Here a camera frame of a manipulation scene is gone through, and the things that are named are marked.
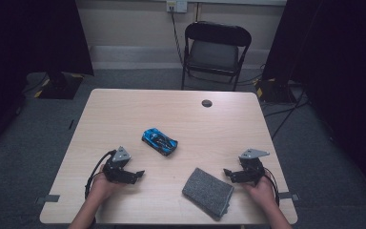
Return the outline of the blue toy car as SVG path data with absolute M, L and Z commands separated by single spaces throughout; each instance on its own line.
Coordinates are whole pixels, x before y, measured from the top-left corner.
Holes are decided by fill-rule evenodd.
M 156 128 L 146 130 L 143 133 L 141 140 L 146 142 L 162 156 L 169 156 L 175 151 L 178 145 L 177 140 L 169 138 Z

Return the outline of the black curtain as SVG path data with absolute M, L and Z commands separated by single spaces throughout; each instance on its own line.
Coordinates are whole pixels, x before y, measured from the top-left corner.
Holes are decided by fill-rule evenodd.
M 263 77 L 304 84 L 366 176 L 366 0 L 287 0 Z
M 30 73 L 92 75 L 76 0 L 0 0 L 0 134 Z

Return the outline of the grey cloth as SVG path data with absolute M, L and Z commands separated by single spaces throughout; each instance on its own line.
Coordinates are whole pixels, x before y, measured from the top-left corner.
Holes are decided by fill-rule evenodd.
M 182 189 L 188 200 L 215 220 L 220 220 L 228 212 L 233 192 L 231 184 L 200 168 L 194 169 Z

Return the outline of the white wall socket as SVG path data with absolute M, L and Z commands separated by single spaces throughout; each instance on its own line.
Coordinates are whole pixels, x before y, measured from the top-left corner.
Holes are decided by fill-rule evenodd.
M 167 12 L 186 13 L 188 11 L 188 2 L 184 0 L 167 0 Z

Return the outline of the grey tape strip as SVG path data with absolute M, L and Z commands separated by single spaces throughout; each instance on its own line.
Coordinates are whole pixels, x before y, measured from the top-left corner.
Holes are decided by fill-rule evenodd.
M 60 195 L 45 195 L 35 200 L 36 204 L 45 204 L 46 202 L 58 202 Z
M 280 199 L 290 198 L 292 201 L 298 201 L 299 200 L 299 195 L 298 194 L 293 194 L 291 192 L 279 193 L 278 196 L 279 196 Z

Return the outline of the person's left hand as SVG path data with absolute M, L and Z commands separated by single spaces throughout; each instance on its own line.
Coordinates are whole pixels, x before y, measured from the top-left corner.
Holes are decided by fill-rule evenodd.
M 107 180 L 103 173 L 99 173 L 93 178 L 91 190 L 88 195 L 88 200 L 95 203 L 102 203 L 109 198 L 116 190 L 125 186 L 124 183 L 114 183 Z

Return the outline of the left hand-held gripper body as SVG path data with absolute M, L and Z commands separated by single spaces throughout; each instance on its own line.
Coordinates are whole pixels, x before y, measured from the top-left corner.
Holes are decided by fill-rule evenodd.
M 120 146 L 117 150 L 111 151 L 111 157 L 103 167 L 103 173 L 110 182 L 121 182 L 131 178 L 130 174 L 124 170 L 124 166 L 130 161 L 131 155 Z

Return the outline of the black stand base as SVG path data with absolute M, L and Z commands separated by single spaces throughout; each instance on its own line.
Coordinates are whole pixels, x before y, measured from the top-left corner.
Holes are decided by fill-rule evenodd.
M 84 77 L 79 74 L 48 72 L 49 79 L 35 94 L 41 99 L 72 100 L 79 89 Z
M 254 87 L 256 95 L 263 102 L 295 103 L 295 96 L 287 83 L 281 84 L 275 79 L 258 79 L 255 81 Z

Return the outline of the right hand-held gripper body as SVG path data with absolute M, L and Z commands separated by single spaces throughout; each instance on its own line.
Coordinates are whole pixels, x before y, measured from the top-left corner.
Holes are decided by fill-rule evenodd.
M 240 165 L 243 168 L 240 182 L 252 182 L 253 184 L 257 184 L 265 175 L 265 169 L 260 158 L 268 155 L 268 152 L 257 149 L 248 149 L 242 153 L 239 156 Z

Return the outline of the person's right hand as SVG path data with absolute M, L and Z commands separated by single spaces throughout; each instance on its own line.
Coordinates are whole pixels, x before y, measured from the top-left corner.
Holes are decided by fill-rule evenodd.
M 241 186 L 247 191 L 257 205 L 263 207 L 275 205 L 274 188 L 266 177 L 262 177 L 256 185 L 242 183 Z

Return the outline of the black folding chair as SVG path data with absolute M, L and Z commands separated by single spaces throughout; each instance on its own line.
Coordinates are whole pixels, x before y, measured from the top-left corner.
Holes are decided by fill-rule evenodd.
M 191 71 L 229 76 L 236 90 L 252 36 L 242 27 L 197 21 L 184 32 L 185 47 L 181 89 Z

